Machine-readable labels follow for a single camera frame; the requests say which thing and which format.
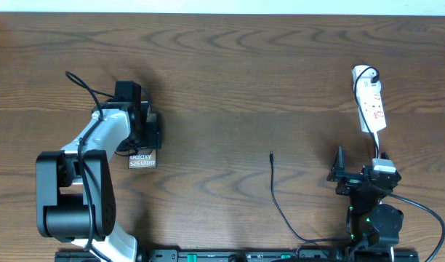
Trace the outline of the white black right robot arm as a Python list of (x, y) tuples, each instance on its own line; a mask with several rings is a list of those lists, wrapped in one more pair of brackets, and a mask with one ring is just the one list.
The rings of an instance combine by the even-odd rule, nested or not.
[(335, 193), (350, 198), (346, 231), (351, 237), (348, 255), (356, 252), (386, 252), (399, 242), (403, 213), (382, 199), (391, 193), (401, 176), (394, 163), (383, 153), (360, 173), (345, 169), (345, 157), (338, 148), (327, 180), (337, 184)]

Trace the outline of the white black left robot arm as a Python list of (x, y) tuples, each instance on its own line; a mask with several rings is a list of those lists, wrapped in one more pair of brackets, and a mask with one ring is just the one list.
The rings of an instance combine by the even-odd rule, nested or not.
[(127, 143), (141, 143), (157, 115), (148, 102), (105, 102), (79, 136), (36, 159), (36, 225), (40, 235), (77, 251), (56, 261), (148, 261), (139, 240), (116, 221), (109, 162)]

